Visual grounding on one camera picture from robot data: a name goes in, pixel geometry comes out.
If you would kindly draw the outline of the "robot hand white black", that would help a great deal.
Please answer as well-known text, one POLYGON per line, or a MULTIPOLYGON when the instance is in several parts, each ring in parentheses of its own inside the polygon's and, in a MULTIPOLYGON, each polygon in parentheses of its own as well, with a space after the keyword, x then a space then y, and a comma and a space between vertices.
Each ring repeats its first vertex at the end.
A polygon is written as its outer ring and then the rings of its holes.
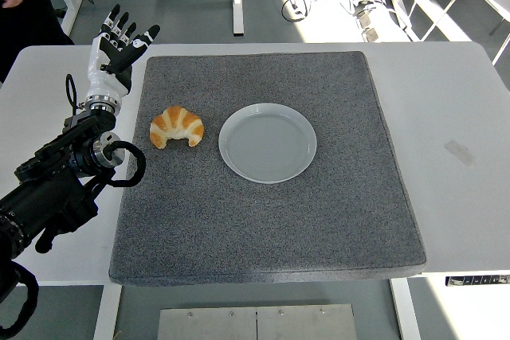
POLYGON ((132 65, 148 50, 160 32, 153 25, 135 35, 136 24, 128 24, 129 13, 115 5, 92 41, 88 64, 89 95, 121 100, 131 91, 132 65))

